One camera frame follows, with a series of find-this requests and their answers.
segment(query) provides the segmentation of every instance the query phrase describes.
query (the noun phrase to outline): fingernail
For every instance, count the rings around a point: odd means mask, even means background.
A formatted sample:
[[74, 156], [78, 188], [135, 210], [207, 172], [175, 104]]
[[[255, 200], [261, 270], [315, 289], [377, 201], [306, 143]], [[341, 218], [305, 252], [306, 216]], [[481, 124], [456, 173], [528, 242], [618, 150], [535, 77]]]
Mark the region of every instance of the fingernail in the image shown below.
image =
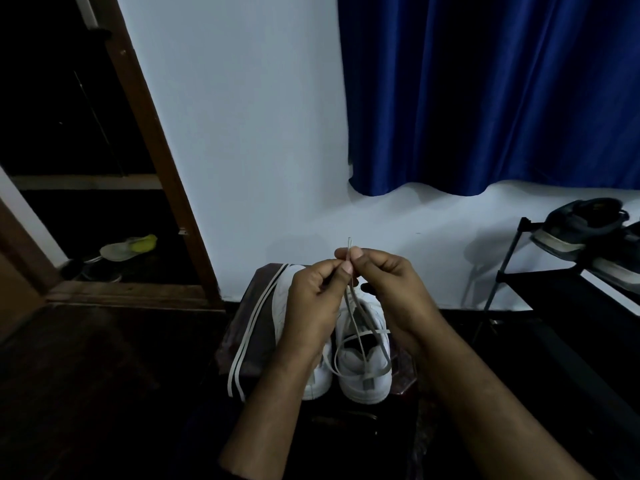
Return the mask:
[[353, 274], [353, 265], [349, 261], [343, 262], [340, 267], [349, 274]]
[[353, 246], [349, 254], [351, 255], [351, 259], [358, 259], [360, 256], [364, 254], [364, 252], [362, 252], [362, 250], [359, 247]]

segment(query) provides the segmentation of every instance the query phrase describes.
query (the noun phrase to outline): shoelace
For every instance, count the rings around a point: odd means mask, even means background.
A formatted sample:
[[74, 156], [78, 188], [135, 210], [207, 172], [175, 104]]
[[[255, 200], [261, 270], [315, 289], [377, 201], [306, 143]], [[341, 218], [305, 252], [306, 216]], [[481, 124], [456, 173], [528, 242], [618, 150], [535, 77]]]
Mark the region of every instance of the shoelace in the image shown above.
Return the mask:
[[[349, 238], [348, 243], [347, 243], [347, 259], [349, 257], [349, 251], [351, 250], [351, 238]], [[362, 318], [364, 319], [364, 324], [365, 326], [368, 328], [368, 330], [361, 332], [358, 329], [358, 324], [356, 322], [356, 318], [353, 315], [353, 311], [351, 309], [351, 304], [349, 302], [349, 293], [351, 293], [351, 299], [353, 300], [353, 302], [356, 304], [356, 309], [360, 312]], [[391, 333], [390, 330], [388, 329], [384, 329], [384, 330], [380, 330], [376, 328], [376, 324], [373, 321], [373, 318], [371, 317], [371, 315], [369, 314], [368, 310], [365, 310], [364, 307], [362, 306], [362, 304], [360, 304], [360, 300], [358, 299], [356, 292], [353, 288], [353, 280], [349, 281], [349, 286], [347, 288], [347, 290], [344, 291], [344, 301], [345, 304], [347, 305], [347, 311], [349, 313], [349, 319], [351, 320], [351, 323], [353, 324], [353, 329], [356, 331], [355, 335], [352, 335], [346, 339], [343, 339], [342, 342], [340, 344], [338, 344], [338, 346], [336, 347], [335, 350], [335, 354], [333, 355], [333, 366], [331, 364], [331, 362], [329, 361], [329, 358], [323, 354], [323, 359], [325, 364], [329, 367], [329, 369], [332, 371], [332, 373], [334, 373], [337, 376], [340, 377], [344, 377], [343, 374], [340, 373], [340, 371], [338, 371], [338, 364], [337, 364], [337, 358], [338, 358], [338, 354], [340, 352], [340, 350], [342, 350], [344, 348], [345, 343], [347, 343], [350, 340], [354, 340], [354, 339], [358, 339], [358, 344], [360, 345], [360, 352], [362, 353], [362, 359], [364, 361], [364, 375], [362, 377], [363, 380], [366, 379], [373, 379], [376, 377], [382, 377], [384, 376], [386, 373], [388, 373], [391, 370], [391, 357], [389, 357], [389, 354], [387, 352], [387, 348], [384, 345], [384, 342], [382, 340], [382, 334], [389, 334]], [[365, 335], [375, 335], [376, 336], [376, 341], [378, 342], [378, 345], [380, 346], [380, 348], [382, 349], [382, 354], [385, 356], [385, 359], [387, 361], [386, 366], [384, 366], [384, 368], [382, 368], [381, 370], [377, 371], [377, 372], [372, 372], [371, 371], [371, 365], [369, 364], [369, 361], [367, 360], [367, 356], [364, 352], [364, 346], [362, 345], [362, 339], [361, 337], [364, 337]]]
[[240, 347], [238, 348], [238, 352], [236, 352], [236, 357], [231, 364], [231, 369], [229, 370], [229, 379], [227, 380], [227, 393], [229, 397], [234, 396], [234, 388], [233, 384], [236, 383], [236, 388], [238, 389], [238, 394], [240, 395], [240, 400], [244, 403], [245, 396], [242, 387], [240, 386], [240, 367], [242, 366], [242, 362], [244, 361], [244, 355], [246, 354], [246, 350], [249, 347], [249, 341], [251, 340], [251, 335], [253, 333], [253, 328], [255, 327], [255, 323], [258, 322], [258, 316], [260, 316], [260, 311], [262, 311], [262, 307], [267, 301], [267, 298], [276, 287], [276, 283], [278, 278], [282, 274], [282, 272], [289, 266], [288, 264], [283, 264], [280, 266], [278, 272], [271, 279], [267, 288], [264, 289], [260, 298], [255, 304], [251, 316], [249, 316], [249, 322], [246, 325], [246, 329], [244, 330], [244, 336], [242, 341], [240, 341]]

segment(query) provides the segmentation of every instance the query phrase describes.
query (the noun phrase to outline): right hand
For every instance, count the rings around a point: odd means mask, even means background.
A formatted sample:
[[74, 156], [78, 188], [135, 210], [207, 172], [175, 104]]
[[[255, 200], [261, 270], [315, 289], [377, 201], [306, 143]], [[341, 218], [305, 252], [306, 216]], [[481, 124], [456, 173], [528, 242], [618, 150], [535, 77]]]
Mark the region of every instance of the right hand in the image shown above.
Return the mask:
[[347, 248], [336, 249], [335, 256], [350, 260], [354, 277], [362, 276], [369, 282], [370, 287], [363, 284], [362, 288], [380, 301], [398, 345], [411, 355], [420, 354], [418, 337], [439, 311], [411, 263], [400, 256], [357, 246], [351, 248], [349, 255]]

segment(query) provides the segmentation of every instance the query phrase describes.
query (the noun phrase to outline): white sneaker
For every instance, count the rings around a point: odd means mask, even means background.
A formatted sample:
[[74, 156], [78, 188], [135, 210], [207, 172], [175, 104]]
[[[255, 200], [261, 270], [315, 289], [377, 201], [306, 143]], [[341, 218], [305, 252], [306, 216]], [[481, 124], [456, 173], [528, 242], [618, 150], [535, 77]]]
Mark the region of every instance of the white sneaker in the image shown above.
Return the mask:
[[[271, 315], [273, 316], [276, 344], [280, 341], [282, 329], [284, 328], [284, 318], [287, 313], [287, 298], [289, 297], [289, 287], [293, 281], [293, 275], [304, 268], [304, 266], [300, 265], [289, 266], [282, 272], [276, 282], [276, 288], [273, 292], [273, 300], [271, 302]], [[323, 357], [331, 357], [331, 339], [324, 345]], [[317, 399], [323, 395], [329, 390], [329, 387], [331, 387], [331, 379], [332, 373], [329, 364], [326, 360], [321, 360], [309, 376], [302, 400]]]
[[360, 306], [349, 290], [340, 305], [334, 366], [337, 362], [340, 389], [345, 396], [356, 403], [377, 404], [391, 390], [389, 331], [380, 302], [360, 288], [354, 291]]

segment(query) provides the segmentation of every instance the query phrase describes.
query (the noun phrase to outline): forearm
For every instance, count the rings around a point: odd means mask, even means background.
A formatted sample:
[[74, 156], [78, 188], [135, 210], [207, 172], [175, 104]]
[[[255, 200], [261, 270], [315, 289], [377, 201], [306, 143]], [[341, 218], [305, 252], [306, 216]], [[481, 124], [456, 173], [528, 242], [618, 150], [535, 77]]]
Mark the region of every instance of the forearm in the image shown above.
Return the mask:
[[419, 368], [485, 477], [590, 478], [439, 312], [432, 310], [420, 323]]
[[251, 480], [281, 479], [314, 357], [280, 344], [220, 454], [220, 466]]

